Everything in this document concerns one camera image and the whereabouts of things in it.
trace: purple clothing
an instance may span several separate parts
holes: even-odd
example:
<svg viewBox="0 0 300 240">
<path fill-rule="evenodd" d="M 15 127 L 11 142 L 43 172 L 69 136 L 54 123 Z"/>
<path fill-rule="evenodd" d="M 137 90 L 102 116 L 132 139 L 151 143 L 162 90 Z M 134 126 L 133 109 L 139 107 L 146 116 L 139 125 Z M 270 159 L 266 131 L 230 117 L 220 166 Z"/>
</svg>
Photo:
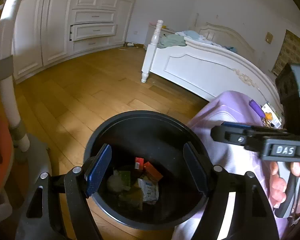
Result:
<svg viewBox="0 0 300 240">
<path fill-rule="evenodd" d="M 188 127 L 201 139 L 214 165 L 220 165 L 228 172 L 240 175 L 253 171 L 269 198 L 270 163 L 260 160 L 257 153 L 247 151 L 242 146 L 215 142 L 210 136 L 211 129 L 224 121 L 263 126 L 260 116 L 249 106 L 250 100 L 251 98 L 242 93 L 226 91 L 207 104 L 188 123 Z M 172 239 L 190 240 L 202 217 L 202 212 L 198 212 L 191 219 L 177 226 Z M 275 220 L 279 236 L 282 237 L 287 219 L 275 217 Z"/>
</svg>

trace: purple marker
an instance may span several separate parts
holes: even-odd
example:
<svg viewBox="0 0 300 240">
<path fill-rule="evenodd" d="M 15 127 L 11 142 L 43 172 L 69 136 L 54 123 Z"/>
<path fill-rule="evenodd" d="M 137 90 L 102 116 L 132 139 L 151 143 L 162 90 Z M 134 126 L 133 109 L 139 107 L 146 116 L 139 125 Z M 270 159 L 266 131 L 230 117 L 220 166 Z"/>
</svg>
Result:
<svg viewBox="0 0 300 240">
<path fill-rule="evenodd" d="M 266 114 L 262 111 L 261 107 L 254 101 L 251 100 L 249 101 L 249 106 L 251 106 L 251 108 L 261 117 L 261 118 L 265 118 Z"/>
</svg>

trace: wooden floor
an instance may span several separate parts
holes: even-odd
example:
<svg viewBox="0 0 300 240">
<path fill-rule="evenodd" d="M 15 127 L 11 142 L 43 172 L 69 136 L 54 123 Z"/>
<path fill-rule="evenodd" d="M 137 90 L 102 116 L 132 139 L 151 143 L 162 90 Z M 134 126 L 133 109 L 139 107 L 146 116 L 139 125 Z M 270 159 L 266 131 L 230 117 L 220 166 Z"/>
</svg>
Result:
<svg viewBox="0 0 300 240">
<path fill-rule="evenodd" d="M 105 120 L 131 110 L 152 110 L 187 123 L 207 101 L 151 74 L 140 82 L 145 51 L 110 49 L 75 58 L 23 81 L 15 93 L 27 131 L 49 145 L 54 175 L 82 165 L 85 145 Z M 0 102 L 0 113 L 3 113 Z M 14 165 L 13 179 L 24 196 L 26 172 Z M 61 207 L 68 236 L 75 239 L 64 194 Z M 92 215 L 105 240 L 171 239 L 173 228 L 141 231 L 123 226 L 107 216 L 91 200 Z"/>
</svg>

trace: white wardrobe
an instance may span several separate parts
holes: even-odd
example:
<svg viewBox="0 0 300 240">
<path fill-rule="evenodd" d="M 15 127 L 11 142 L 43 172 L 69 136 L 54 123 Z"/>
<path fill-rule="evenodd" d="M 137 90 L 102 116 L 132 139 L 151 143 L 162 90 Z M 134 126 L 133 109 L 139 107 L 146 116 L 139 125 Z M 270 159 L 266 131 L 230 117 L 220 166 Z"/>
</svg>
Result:
<svg viewBox="0 0 300 240">
<path fill-rule="evenodd" d="M 135 0 L 22 0 L 13 41 L 14 77 L 125 42 Z"/>
</svg>

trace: drawer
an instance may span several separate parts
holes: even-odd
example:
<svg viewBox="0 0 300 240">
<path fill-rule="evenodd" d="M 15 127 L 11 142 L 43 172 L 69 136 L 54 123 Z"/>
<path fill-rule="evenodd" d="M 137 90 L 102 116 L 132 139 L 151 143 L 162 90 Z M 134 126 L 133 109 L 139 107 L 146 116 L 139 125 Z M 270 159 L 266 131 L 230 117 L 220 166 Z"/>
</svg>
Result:
<svg viewBox="0 0 300 240">
<path fill-rule="evenodd" d="M 73 10 L 74 23 L 89 23 L 89 22 L 113 22 L 115 11 L 106 10 Z"/>
<path fill-rule="evenodd" d="M 89 50 L 89 49 L 105 47 L 105 46 L 109 45 L 109 41 L 110 41 L 109 37 L 75 41 L 75 42 L 73 42 L 73 52 L 78 53 L 78 52 Z"/>
<path fill-rule="evenodd" d="M 79 41 L 87 38 L 113 36 L 116 25 L 114 23 L 90 23 L 72 26 L 72 40 Z"/>
</svg>

